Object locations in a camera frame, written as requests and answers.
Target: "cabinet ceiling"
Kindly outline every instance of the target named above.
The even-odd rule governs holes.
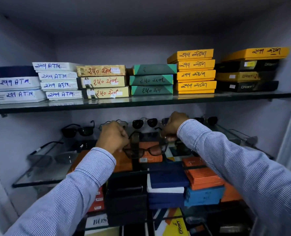
[[[54,35],[216,33],[287,0],[0,0],[0,13]]]

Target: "person's right hand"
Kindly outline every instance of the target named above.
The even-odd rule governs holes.
[[[167,124],[161,131],[161,136],[166,137],[167,141],[173,141],[177,139],[177,131],[183,122],[188,120],[189,117],[185,113],[173,112],[169,117]]]
[[[100,147],[114,154],[116,150],[121,151],[124,146],[129,143],[126,131],[117,122],[112,121],[103,125],[102,132],[96,143],[96,147]]]

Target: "striped sleeve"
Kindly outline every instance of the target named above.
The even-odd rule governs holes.
[[[194,119],[177,136],[238,190],[272,235],[291,235],[291,172],[264,153],[238,146]]]
[[[38,199],[5,235],[72,235],[115,165],[108,151],[92,148],[75,171]]]

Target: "person's left hand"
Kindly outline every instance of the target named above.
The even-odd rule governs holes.
[[[126,131],[116,121],[106,124],[96,143],[96,147],[105,149],[111,154],[116,150],[121,151],[129,143]]]

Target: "green box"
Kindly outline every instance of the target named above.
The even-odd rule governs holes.
[[[130,85],[170,85],[173,84],[173,75],[143,75],[130,76]]]
[[[173,85],[131,86],[131,95],[173,94]]]
[[[136,64],[134,75],[173,75],[177,73],[176,64]]]

